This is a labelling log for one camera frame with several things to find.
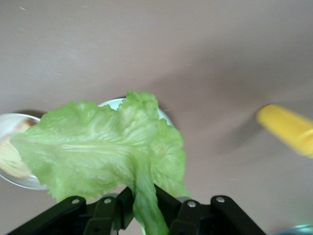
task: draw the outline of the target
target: metal screw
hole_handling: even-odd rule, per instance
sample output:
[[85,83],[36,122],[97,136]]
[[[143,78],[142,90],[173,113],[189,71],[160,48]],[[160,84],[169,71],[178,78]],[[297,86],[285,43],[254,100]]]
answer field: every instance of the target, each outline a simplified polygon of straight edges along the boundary
[[216,200],[220,203],[224,203],[225,199],[223,197],[217,197]]
[[104,199],[104,204],[109,204],[109,203],[111,203],[111,201],[112,201],[112,199],[110,199],[110,198],[106,198],[106,199]]
[[187,205],[189,207],[193,208],[193,207],[196,207],[197,204],[194,201],[189,201],[189,202],[187,202]]
[[78,198],[76,198],[76,199],[74,199],[74,200],[72,201],[72,204],[77,204],[77,203],[79,203],[79,199],[78,199]]

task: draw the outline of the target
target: green lettuce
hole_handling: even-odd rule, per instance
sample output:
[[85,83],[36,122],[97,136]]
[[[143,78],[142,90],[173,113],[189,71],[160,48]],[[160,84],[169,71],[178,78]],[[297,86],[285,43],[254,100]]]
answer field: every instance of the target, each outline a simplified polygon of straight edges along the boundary
[[96,199],[128,186],[134,216],[147,235],[168,233],[154,184],[174,197],[190,196],[182,182],[182,136],[159,119],[150,93],[128,92],[117,110],[70,102],[15,134],[11,142],[57,201],[73,195]]

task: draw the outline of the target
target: yellow cylinder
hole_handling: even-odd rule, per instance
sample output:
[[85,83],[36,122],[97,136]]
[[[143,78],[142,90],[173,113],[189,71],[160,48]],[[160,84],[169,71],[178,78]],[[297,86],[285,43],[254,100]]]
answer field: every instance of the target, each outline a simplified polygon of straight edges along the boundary
[[279,105],[256,114],[257,122],[300,155],[313,158],[313,121]]

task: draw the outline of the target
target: white bowl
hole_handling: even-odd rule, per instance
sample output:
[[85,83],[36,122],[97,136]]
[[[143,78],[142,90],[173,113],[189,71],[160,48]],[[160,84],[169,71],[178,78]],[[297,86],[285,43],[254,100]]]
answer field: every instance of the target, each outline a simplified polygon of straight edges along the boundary
[[[112,99],[112,100],[109,100],[109,101],[106,101],[102,104],[99,104],[98,106],[99,107],[103,107],[107,104],[109,104],[109,106],[114,109],[114,110],[117,110],[118,106],[123,102],[125,98],[119,98],[119,99]],[[158,115],[159,115],[159,118],[164,118],[166,121],[167,121],[167,124],[169,125],[172,125],[173,126],[173,123],[172,121],[170,120],[170,118],[161,110],[161,109],[158,109]]]
[[[26,119],[31,119],[35,123],[38,123],[40,119],[38,117],[26,115],[26,114],[3,114],[0,115],[0,142],[3,137],[14,132],[15,128]],[[39,180],[34,175],[29,175],[26,178],[18,178],[6,173],[1,169],[0,166],[0,176],[5,180],[21,186],[23,188],[35,189],[35,190],[46,190],[46,185],[41,185]]]

